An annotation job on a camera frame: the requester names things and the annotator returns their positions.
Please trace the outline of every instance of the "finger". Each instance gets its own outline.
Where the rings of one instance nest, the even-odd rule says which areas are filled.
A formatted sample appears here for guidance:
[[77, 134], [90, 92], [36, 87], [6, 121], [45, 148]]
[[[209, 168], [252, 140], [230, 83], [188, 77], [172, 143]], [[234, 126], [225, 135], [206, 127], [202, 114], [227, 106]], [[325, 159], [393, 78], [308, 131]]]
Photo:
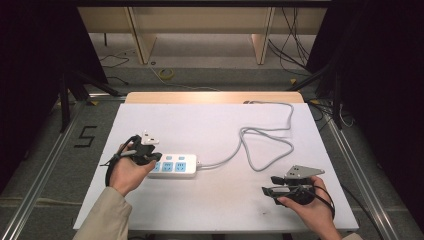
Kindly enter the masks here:
[[146, 169], [148, 172], [150, 172], [153, 170], [153, 168], [155, 168], [155, 166], [156, 166], [156, 160], [153, 160], [149, 162], [148, 164], [143, 165], [143, 168]]
[[329, 199], [327, 193], [325, 193], [323, 191], [323, 189], [325, 191], [327, 191], [327, 188], [325, 187], [324, 181], [321, 178], [317, 177], [317, 176], [312, 176], [311, 177], [311, 181], [312, 181], [312, 185], [317, 186], [315, 188], [315, 193], [317, 195], [319, 195], [320, 197], [324, 198], [325, 200], [329, 201], [330, 199]]
[[280, 197], [277, 198], [277, 200], [282, 203], [284, 206], [292, 209], [295, 212], [298, 212], [299, 208], [302, 206], [300, 204], [298, 204], [297, 202], [291, 200], [290, 198], [287, 197]]

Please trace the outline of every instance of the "power strip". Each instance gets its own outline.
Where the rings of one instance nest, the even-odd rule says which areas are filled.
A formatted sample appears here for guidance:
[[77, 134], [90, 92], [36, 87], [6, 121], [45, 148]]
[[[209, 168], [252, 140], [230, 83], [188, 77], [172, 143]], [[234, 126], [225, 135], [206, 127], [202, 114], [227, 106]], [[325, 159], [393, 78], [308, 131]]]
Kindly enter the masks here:
[[163, 154], [150, 178], [192, 178], [196, 176], [197, 157], [194, 154]]

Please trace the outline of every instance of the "metal rail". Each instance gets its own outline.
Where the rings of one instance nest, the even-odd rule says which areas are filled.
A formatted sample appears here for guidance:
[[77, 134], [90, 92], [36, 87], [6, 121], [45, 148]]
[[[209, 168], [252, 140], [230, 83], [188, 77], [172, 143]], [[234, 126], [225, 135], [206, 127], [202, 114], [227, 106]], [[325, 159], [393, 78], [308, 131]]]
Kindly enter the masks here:
[[384, 210], [380, 200], [378, 199], [370, 182], [368, 181], [367, 176], [362, 170], [343, 131], [339, 130], [332, 120], [329, 122], [329, 125], [330, 130], [333, 133], [333, 136], [336, 139], [337, 144], [339, 145], [340, 150], [343, 153], [346, 163], [349, 166], [349, 169], [352, 172], [356, 183], [358, 184], [359, 190], [361, 191], [361, 194], [364, 197], [365, 203], [368, 205], [369, 211], [373, 216], [378, 229], [381, 232], [381, 235], [384, 239], [387, 240], [399, 239], [399, 236], [396, 233], [396, 230], [394, 229], [389, 216]]
[[68, 127], [63, 133], [59, 134], [58, 139], [56, 140], [52, 150], [50, 151], [49, 156], [47, 157], [45, 163], [43, 164], [40, 172], [35, 178], [34, 183], [31, 188], [23, 198], [20, 206], [12, 216], [9, 224], [6, 227], [6, 231], [3, 233], [2, 240], [9, 239], [18, 239], [22, 229], [25, 226], [26, 221], [29, 218], [29, 215], [34, 208], [35, 203], [37, 202], [38, 197], [46, 185], [49, 176], [54, 169], [56, 162], [60, 158], [60, 155], [66, 145], [66, 142], [69, 138], [69, 135], [72, 133], [75, 123], [78, 120], [80, 112], [85, 106], [85, 102], [77, 102], [72, 111], [71, 121]]

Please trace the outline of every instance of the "tabletop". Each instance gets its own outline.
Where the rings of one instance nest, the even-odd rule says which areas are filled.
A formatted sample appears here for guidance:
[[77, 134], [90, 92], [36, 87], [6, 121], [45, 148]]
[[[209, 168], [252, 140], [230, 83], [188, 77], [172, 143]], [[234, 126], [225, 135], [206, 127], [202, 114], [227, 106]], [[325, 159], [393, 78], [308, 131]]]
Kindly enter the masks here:
[[[290, 117], [289, 105], [241, 104], [250, 100], [251, 94], [246, 93], [244, 99], [235, 97], [237, 103], [121, 104], [99, 165], [107, 162], [117, 146], [130, 135], [144, 130], [160, 140], [156, 146], [158, 152], [195, 154], [205, 165], [231, 155], [239, 141], [238, 131], [244, 126], [264, 129], [290, 126], [289, 130], [272, 134], [277, 134], [294, 146], [294, 151], [288, 156], [263, 171], [254, 171], [253, 167], [267, 165], [275, 156], [288, 152], [290, 147], [251, 134], [246, 136], [251, 164], [246, 157], [247, 148], [242, 147], [228, 163], [214, 169], [199, 170], [193, 178], [146, 178], [138, 189], [126, 197], [133, 206], [130, 230], [147, 233], [308, 231], [293, 211], [275, 205], [261, 190], [261, 187], [272, 186], [271, 176], [283, 176], [293, 165], [323, 169], [325, 173], [320, 176], [326, 182], [336, 205], [336, 227], [345, 231], [358, 228], [307, 104], [292, 103], [294, 110]], [[219, 96], [222, 93], [205, 95]], [[259, 92], [255, 96], [254, 100], [257, 101], [270, 100], [266, 96], [261, 98]], [[155, 95], [157, 99], [160, 97], [159, 93]], [[75, 229], [80, 227], [103, 190], [105, 172], [105, 167], [99, 166], [96, 169]]]

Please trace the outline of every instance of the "white cable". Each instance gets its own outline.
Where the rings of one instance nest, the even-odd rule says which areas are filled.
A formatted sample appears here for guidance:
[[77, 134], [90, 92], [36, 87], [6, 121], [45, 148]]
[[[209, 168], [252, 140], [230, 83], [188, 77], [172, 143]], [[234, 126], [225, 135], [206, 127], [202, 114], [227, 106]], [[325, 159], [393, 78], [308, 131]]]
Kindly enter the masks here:
[[[282, 102], [263, 102], [263, 101], [249, 101], [248, 102], [248, 104], [251, 104], [251, 103], [272, 103], [272, 104], [281, 104], [281, 105], [289, 106], [290, 107], [290, 113], [289, 113], [289, 116], [287, 118], [288, 119], [288, 126], [285, 127], [285, 128], [273, 128], [273, 129], [256, 128], [256, 127], [242, 127], [239, 130], [239, 143], [238, 143], [238, 145], [236, 147], [236, 150], [228, 158], [226, 158], [226, 159], [224, 159], [224, 160], [222, 160], [220, 162], [213, 163], [213, 164], [207, 164], [207, 165], [200, 165], [199, 166], [200, 167], [199, 170], [202, 170], [202, 169], [214, 169], [214, 168], [217, 168], [217, 167], [223, 165], [224, 163], [229, 162], [238, 153], [238, 151], [240, 150], [242, 144], [243, 144], [244, 149], [246, 151], [246, 156], [247, 156], [247, 160], [249, 162], [249, 165], [256, 172], [261, 172], [261, 171], [267, 169], [269, 166], [271, 166], [272, 164], [274, 164], [278, 160], [282, 159], [283, 157], [286, 157], [287, 155], [289, 155], [290, 153], [292, 153], [294, 151], [293, 144], [290, 143], [287, 140], [284, 140], [283, 137], [273, 136], [273, 135], [270, 135], [270, 134], [265, 133], [265, 132], [270, 132], [270, 131], [285, 131], [285, 130], [290, 130], [291, 129], [291, 118], [292, 118], [293, 111], [294, 111], [293, 105], [291, 105], [289, 103], [282, 103]], [[283, 153], [283, 154], [281, 154], [281, 155], [279, 155], [279, 156], [277, 156], [276, 158], [272, 159], [268, 164], [265, 165], [265, 167], [256, 168], [253, 165], [253, 162], [252, 162], [251, 157], [250, 157], [250, 151], [249, 151], [248, 145], [247, 145], [247, 143], [246, 143], [246, 141], [244, 139], [244, 135], [245, 134], [262, 135], [262, 136], [265, 136], [265, 137], [270, 138], [272, 140], [285, 143], [285, 144], [287, 144], [287, 145], [290, 146], [290, 150], [287, 151], [287, 152], [285, 152], [285, 153]]]

